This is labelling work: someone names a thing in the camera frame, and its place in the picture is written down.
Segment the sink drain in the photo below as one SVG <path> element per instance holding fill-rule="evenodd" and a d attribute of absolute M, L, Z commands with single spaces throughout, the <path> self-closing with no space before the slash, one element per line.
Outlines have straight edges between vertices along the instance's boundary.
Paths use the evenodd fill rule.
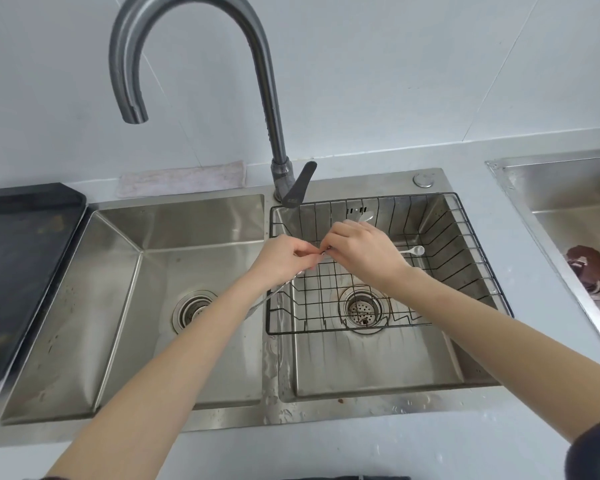
<path fill-rule="evenodd" d="M 206 290 L 193 291 L 182 298 L 171 315 L 173 330 L 176 333 L 183 331 L 215 298 L 214 293 Z"/>
<path fill-rule="evenodd" d="M 389 298 L 367 285 L 355 285 L 341 295 L 338 302 L 340 321 L 351 331 L 373 335 L 387 325 L 391 304 Z"/>

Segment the white towel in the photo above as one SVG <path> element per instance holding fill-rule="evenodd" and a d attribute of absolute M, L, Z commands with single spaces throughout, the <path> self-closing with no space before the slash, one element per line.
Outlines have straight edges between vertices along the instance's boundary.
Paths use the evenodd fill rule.
<path fill-rule="evenodd" d="M 245 176 L 246 167 L 242 161 L 198 168 L 125 173 L 120 177 L 116 195 L 119 198 L 132 198 L 238 189 L 244 187 Z"/>

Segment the white countertop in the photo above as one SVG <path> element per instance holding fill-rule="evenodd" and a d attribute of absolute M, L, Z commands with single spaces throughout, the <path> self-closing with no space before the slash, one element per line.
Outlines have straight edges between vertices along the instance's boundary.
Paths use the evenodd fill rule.
<path fill-rule="evenodd" d="M 441 167 L 516 318 L 600 363 L 600 338 L 545 259 L 485 161 L 600 148 L 600 129 L 318 160 L 315 178 Z M 248 185 L 270 184 L 268 165 Z M 115 180 L 71 184 L 112 199 Z M 44 475 L 67 444 L 0 448 L 0 479 Z M 416 479 L 560 479 L 568 444 L 515 397 L 485 411 L 286 424 L 181 434 L 163 479 L 290 479 L 346 474 Z"/>

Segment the hand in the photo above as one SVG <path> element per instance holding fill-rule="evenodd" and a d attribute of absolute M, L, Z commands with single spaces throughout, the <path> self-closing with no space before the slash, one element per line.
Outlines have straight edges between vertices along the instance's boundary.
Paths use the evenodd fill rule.
<path fill-rule="evenodd" d="M 387 234 L 366 222 L 336 222 L 320 250 L 369 286 L 389 295 L 392 284 L 411 267 Z"/>
<path fill-rule="evenodd" d="M 316 266 L 322 254 L 302 239 L 279 235 L 265 242 L 248 274 L 262 282 L 264 290 L 289 281 L 300 271 Z"/>

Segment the sleeve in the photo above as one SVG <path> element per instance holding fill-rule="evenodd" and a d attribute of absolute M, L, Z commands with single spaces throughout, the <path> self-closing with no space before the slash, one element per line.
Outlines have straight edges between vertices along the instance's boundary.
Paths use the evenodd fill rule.
<path fill-rule="evenodd" d="M 600 480 L 600 423 L 574 441 L 564 469 L 567 480 Z"/>

